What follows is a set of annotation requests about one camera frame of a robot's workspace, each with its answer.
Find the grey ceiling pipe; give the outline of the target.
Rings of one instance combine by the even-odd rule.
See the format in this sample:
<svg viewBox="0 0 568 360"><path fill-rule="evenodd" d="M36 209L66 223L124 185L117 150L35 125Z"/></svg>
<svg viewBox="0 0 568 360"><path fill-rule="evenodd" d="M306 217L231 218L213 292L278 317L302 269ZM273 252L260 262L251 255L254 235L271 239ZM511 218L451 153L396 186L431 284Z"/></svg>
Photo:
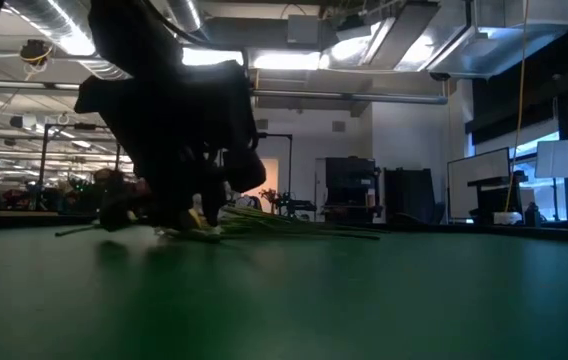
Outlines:
<svg viewBox="0 0 568 360"><path fill-rule="evenodd" d="M318 92L253 89L252 94L257 97L283 97L315 100L353 101L353 102L380 102L404 103L425 105L446 105L448 98L444 96L405 95L405 94L378 94L378 93L344 93L344 92Z"/></svg>

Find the dark upright panel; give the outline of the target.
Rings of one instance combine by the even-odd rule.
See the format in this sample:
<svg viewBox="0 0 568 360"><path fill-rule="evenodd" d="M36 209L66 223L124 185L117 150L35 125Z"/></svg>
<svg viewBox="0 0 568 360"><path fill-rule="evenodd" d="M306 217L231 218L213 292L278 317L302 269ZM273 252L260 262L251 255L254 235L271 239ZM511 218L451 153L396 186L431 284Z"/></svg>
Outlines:
<svg viewBox="0 0 568 360"><path fill-rule="evenodd" d="M444 212L435 201L430 169L385 169L384 205L388 224L438 224Z"/></svg>

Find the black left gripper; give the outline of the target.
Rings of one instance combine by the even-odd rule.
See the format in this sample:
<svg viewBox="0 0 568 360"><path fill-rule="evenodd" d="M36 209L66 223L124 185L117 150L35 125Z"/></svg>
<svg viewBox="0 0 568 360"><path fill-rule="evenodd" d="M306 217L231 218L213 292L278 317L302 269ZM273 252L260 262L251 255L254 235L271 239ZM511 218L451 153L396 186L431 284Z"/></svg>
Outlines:
<svg viewBox="0 0 568 360"><path fill-rule="evenodd" d="M250 82L235 62L146 79L90 77L79 87L75 110L106 123L148 182L160 227L190 230L192 193L201 190L204 217L216 227L224 182L245 192L266 180Z"/></svg>

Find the large silver ventilation duct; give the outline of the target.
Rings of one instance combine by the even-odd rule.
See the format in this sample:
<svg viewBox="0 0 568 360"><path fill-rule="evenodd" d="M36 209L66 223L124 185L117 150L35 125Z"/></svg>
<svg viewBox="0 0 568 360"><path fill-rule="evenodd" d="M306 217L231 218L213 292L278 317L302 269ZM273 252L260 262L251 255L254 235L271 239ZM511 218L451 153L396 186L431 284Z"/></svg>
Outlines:
<svg viewBox="0 0 568 360"><path fill-rule="evenodd" d="M488 79L568 32L568 0L380 0L319 68Z"/></svg>

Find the yellow artificial tulip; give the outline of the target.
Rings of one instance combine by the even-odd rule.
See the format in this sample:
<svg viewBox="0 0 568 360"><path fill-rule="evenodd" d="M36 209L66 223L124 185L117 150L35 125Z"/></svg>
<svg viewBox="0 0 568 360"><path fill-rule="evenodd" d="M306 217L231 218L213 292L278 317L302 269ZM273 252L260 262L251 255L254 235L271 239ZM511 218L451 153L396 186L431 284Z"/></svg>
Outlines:
<svg viewBox="0 0 568 360"><path fill-rule="evenodd" d="M55 236L62 237L91 230L115 232L132 225L134 222L135 216L130 216L128 202L125 199L112 199L103 203L95 224L56 232Z"/></svg>

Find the ceiling light strip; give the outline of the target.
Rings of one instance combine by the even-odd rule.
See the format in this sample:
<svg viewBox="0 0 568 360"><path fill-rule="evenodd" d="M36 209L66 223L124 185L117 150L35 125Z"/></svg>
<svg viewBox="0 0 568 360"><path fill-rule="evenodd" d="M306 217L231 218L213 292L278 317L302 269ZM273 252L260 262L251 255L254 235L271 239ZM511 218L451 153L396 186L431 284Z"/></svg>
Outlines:
<svg viewBox="0 0 568 360"><path fill-rule="evenodd" d="M268 70L317 70L320 58L320 52L258 50L248 55L248 66ZM244 64L240 51L185 48L182 55L182 63L189 66L212 65L230 60Z"/></svg>

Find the black table frame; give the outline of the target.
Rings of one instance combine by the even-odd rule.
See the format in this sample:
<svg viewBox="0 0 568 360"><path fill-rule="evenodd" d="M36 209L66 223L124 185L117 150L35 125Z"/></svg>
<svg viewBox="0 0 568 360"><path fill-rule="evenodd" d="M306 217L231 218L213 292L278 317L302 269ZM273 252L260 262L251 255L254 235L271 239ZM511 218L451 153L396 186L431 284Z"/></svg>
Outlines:
<svg viewBox="0 0 568 360"><path fill-rule="evenodd" d="M7 215L0 214L0 229L63 227L77 229L95 224L97 219L85 215L58 215L43 212L17 212ZM527 239L557 241L568 243L568 230L529 228L523 226L476 226L458 225L428 225L417 223L400 224L355 224L353 227L374 231L377 235L391 232L403 233L450 233L450 234L484 234L499 236L514 236Z"/></svg>

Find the white board panel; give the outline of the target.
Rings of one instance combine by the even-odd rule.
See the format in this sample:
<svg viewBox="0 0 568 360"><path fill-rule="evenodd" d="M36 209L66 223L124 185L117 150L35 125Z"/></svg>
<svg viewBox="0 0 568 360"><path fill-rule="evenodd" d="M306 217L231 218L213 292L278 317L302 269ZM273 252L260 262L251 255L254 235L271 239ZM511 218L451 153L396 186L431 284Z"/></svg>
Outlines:
<svg viewBox="0 0 568 360"><path fill-rule="evenodd" d="M510 158L507 147L451 161L447 164L448 217L450 220L469 219L478 207L478 188L507 183Z"/></svg>

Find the black equipment cabinet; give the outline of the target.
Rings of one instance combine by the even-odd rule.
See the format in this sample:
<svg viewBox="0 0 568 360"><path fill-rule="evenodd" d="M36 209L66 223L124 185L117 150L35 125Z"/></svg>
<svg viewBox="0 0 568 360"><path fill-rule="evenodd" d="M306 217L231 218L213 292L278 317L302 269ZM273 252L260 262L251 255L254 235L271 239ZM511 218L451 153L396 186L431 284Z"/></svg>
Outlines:
<svg viewBox="0 0 568 360"><path fill-rule="evenodd" d="M372 223L381 214L379 173L373 159L351 156L325 159L325 221L340 224Z"/></svg>

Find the round silver ventilation duct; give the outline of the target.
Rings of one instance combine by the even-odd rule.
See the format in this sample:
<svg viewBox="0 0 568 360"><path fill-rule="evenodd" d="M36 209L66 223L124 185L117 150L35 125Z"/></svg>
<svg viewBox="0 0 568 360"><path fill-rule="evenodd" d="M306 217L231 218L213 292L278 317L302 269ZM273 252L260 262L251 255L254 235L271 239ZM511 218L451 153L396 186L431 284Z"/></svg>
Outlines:
<svg viewBox="0 0 568 360"><path fill-rule="evenodd" d="M89 8L82 0L5 0L5 3L67 55L97 54L88 24Z"/></svg>

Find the white sheet on stand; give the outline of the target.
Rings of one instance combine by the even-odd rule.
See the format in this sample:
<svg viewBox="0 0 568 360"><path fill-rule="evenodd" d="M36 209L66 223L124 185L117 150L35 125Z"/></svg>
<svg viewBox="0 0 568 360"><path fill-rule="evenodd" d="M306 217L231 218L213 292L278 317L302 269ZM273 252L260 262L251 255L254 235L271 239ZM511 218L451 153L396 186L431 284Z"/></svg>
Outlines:
<svg viewBox="0 0 568 360"><path fill-rule="evenodd" d="M536 178L568 178L568 140L537 144Z"/></svg>

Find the grey ceiling box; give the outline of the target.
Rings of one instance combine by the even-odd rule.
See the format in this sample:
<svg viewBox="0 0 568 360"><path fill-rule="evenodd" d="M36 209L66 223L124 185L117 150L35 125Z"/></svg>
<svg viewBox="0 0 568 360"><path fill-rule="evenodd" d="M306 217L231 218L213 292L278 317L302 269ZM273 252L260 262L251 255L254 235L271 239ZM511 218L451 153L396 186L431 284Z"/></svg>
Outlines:
<svg viewBox="0 0 568 360"><path fill-rule="evenodd" d="M289 44L315 44L319 37L319 21L312 15L289 15L287 42Z"/></svg>

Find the white artificial flower bunch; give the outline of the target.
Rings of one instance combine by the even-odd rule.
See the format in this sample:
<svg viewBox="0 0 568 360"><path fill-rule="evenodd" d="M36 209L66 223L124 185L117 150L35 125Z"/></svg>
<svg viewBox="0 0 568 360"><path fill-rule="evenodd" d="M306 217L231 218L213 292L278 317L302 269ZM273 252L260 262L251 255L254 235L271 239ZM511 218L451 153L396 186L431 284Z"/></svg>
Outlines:
<svg viewBox="0 0 568 360"><path fill-rule="evenodd" d="M198 241L216 244L225 240L267 240L284 238L308 240L314 238L347 238L378 241L381 236L363 228L315 223L294 217L268 214L246 207L225 206L220 210L218 223L212 226L194 210L189 215L195 221L191 229L155 227L154 234L171 240Z"/></svg>

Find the black tubular stand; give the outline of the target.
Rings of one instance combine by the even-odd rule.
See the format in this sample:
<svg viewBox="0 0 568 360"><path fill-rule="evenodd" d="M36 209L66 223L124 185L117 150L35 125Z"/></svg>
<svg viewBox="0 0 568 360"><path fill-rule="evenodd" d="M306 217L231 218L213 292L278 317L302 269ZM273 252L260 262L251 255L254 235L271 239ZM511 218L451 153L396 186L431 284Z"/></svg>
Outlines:
<svg viewBox="0 0 568 360"><path fill-rule="evenodd" d="M277 134L277 133L268 133L268 132L258 132L258 137L260 139L266 139L269 137L273 138L285 138L288 140L288 173L287 173L287 182L288 188L286 192L290 195L292 190L292 163L293 163L293 135L292 134Z"/></svg>

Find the green table mat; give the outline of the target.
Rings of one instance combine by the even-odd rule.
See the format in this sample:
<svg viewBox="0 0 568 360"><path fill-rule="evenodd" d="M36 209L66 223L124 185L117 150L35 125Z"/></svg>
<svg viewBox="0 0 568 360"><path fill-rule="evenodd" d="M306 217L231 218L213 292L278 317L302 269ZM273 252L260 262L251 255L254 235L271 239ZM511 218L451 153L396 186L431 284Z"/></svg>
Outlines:
<svg viewBox="0 0 568 360"><path fill-rule="evenodd" d="M568 243L0 230L0 360L568 360Z"/></svg>

